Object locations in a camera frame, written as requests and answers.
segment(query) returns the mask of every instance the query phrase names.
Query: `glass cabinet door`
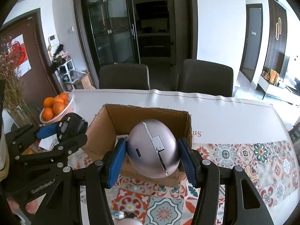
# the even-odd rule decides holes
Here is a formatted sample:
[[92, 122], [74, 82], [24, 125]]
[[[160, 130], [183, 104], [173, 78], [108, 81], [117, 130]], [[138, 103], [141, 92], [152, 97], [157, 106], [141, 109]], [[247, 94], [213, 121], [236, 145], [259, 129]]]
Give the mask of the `glass cabinet door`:
[[92, 38], [100, 64], [97, 68], [118, 63], [139, 63], [139, 58], [134, 59], [135, 42], [132, 38], [135, 38], [136, 31], [134, 25], [130, 24], [127, 1], [87, 0], [87, 2]]

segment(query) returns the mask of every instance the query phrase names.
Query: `dried flower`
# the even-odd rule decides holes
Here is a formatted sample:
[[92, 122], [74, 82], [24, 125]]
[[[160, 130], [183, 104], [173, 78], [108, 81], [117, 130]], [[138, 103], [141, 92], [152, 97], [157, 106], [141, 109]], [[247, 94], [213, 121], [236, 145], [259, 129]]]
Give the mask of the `dried flower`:
[[3, 108], [19, 127], [29, 123], [37, 124], [38, 120], [33, 117], [22, 98], [23, 82], [18, 67], [22, 54], [20, 43], [2, 43], [0, 51], [0, 80], [6, 81]]

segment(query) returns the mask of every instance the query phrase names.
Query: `white wall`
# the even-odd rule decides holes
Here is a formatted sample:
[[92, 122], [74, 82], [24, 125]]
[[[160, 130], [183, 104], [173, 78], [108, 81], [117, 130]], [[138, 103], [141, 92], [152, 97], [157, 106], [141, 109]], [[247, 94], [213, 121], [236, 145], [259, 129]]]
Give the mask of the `white wall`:
[[52, 0], [25, 0], [20, 3], [17, 3], [7, 16], [4, 23], [23, 13], [29, 12], [37, 8], [40, 8], [40, 16], [42, 20], [44, 38], [46, 46], [48, 46], [48, 37], [56, 34], [52, 11]]
[[[76, 27], [73, 0], [52, 0], [51, 5], [59, 43], [64, 45], [64, 51], [68, 51], [75, 69], [79, 71], [86, 70], [87, 66]], [[68, 33], [68, 29], [72, 26], [74, 32]]]
[[292, 80], [300, 79], [300, 21], [289, 12], [287, 17], [287, 38], [285, 54], [289, 56], [286, 76]]
[[267, 55], [267, 49], [269, 43], [269, 32], [270, 32], [270, 12], [269, 12], [268, 0], [246, 0], [246, 4], [255, 4], [255, 3], [262, 4], [262, 17], [263, 17], [262, 18], [262, 42], [260, 46], [260, 52], [258, 56], [255, 73], [252, 80], [252, 82], [255, 85], [257, 85]]
[[245, 0], [198, 0], [197, 59], [232, 67], [241, 65], [246, 33]]

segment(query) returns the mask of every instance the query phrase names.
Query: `patterned tablecloth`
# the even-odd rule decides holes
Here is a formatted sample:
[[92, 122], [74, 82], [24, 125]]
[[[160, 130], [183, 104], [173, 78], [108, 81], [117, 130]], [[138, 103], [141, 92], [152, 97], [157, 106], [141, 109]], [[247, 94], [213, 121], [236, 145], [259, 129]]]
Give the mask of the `patterned tablecloth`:
[[[197, 144], [193, 148], [216, 165], [244, 168], [267, 208], [276, 206], [298, 188], [292, 146], [287, 141], [256, 144]], [[87, 167], [92, 161], [82, 150], [69, 157], [74, 169]], [[216, 225], [222, 224], [225, 187], [220, 186]], [[143, 224], [190, 225], [200, 189], [184, 178], [179, 186], [160, 184], [119, 176], [112, 189], [106, 190], [111, 211], [133, 212]], [[81, 201], [86, 203], [85, 187]]]

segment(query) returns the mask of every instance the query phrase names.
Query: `cardboard box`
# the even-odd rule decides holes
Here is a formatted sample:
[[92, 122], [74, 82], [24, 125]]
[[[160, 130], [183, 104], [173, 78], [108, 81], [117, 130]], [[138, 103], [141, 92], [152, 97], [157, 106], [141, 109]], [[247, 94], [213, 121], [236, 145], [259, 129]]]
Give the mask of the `cardboard box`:
[[91, 78], [89, 74], [90, 73], [85, 74], [84, 76], [81, 77], [80, 80], [77, 80], [74, 83], [75, 89], [95, 89], [95, 87], [92, 86]]
[[[93, 161], [102, 159], [106, 152], [114, 148], [117, 135], [129, 134], [134, 126], [145, 119], [156, 119], [163, 122], [176, 139], [185, 137], [192, 146], [191, 117], [188, 112], [106, 104], [88, 127], [88, 141], [82, 149]], [[121, 175], [151, 183], [177, 186], [184, 178], [185, 173], [181, 164], [179, 164], [177, 170], [169, 177], [162, 179], [147, 178], [139, 174], [126, 157]]]

